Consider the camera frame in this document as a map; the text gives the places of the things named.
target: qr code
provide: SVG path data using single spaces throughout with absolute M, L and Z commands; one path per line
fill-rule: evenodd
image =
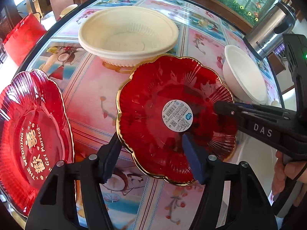
M 175 127 L 175 126 L 177 125 L 177 123 L 173 120 L 173 121 L 171 122 L 171 125 L 172 125 L 173 127 Z

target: beige disposable bowl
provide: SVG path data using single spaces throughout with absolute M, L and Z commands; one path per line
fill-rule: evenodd
M 68 7 L 66 7 L 65 9 L 62 10 L 61 14 L 59 15 L 60 18 L 64 17 L 65 15 L 67 15 L 70 11 L 74 10 L 78 5 L 77 4 L 73 4 L 73 5 L 69 5 Z
M 105 62 L 133 67 L 171 50 L 178 28 L 160 12 L 122 6 L 95 12 L 79 29 L 79 42 Z

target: finger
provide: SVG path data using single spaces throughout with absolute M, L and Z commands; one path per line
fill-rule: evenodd
M 284 156 L 284 154 L 278 150 L 278 151 L 276 151 L 275 156 L 276 156 L 278 159 L 282 159 L 283 156 Z
M 285 166 L 283 165 L 281 159 L 278 159 L 274 166 L 274 171 L 275 171 L 275 175 L 277 176 L 277 178 L 281 181 L 286 179 L 284 169 L 285 169 Z
M 283 191 L 285 188 L 285 181 L 284 180 L 279 180 L 276 175 L 273 177 L 273 182 L 272 182 L 272 193 L 273 195 L 276 195 Z
M 294 179 L 302 170 L 306 162 L 292 162 L 288 163 L 285 167 L 285 174 L 291 179 Z M 302 183 L 307 183 L 307 170 L 297 179 Z
M 295 207 L 298 207 L 298 205 L 302 201 L 303 197 L 305 196 L 306 192 L 307 192 L 307 184 L 304 184 L 301 191 L 300 191 L 300 194 L 298 195 L 298 197 L 296 198 L 296 200 L 293 203 L 293 205 Z

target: floral tablecloth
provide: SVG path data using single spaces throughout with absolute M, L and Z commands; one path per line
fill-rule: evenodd
M 268 103 L 280 102 L 268 62 L 255 59 L 243 42 L 242 33 L 211 12 L 183 0 L 97 0 L 61 27 L 27 68 L 27 71 L 42 69 L 60 87 L 72 126 L 77 161 L 108 143 L 116 131 L 116 93 L 131 71 L 107 65 L 85 51 L 78 42 L 78 30 L 94 12 L 116 6 L 147 7 L 171 18 L 179 29 L 179 39 L 169 53 L 196 58 L 215 70 L 223 81 L 224 47 L 228 44 L 240 47 L 257 63 L 267 85 Z M 66 52 L 70 53 L 68 59 L 59 58 Z M 243 137 L 239 132 L 237 141 L 241 142 Z M 180 187 L 146 176 L 125 149 L 112 178 L 101 185 L 113 225 L 128 230 L 188 229 L 203 189 L 197 182 Z M 86 226 L 80 196 L 77 205 L 80 223 Z

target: red glass plate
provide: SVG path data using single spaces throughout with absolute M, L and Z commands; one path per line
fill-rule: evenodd
M 59 160 L 73 162 L 60 89 L 41 70 L 21 72 L 0 94 L 0 185 L 24 216 Z
M 174 111 L 167 107 L 172 100 L 180 103 L 180 111 L 176 109 L 178 114 L 173 118 L 177 128 L 162 118 Z M 237 124 L 214 113 L 213 105 L 218 100 L 234 102 L 216 72 L 193 58 L 166 54 L 137 66 L 118 91 L 116 130 L 144 173 L 188 185 L 194 178 L 182 149 L 183 133 L 190 132 L 198 145 L 221 160 L 234 150 Z

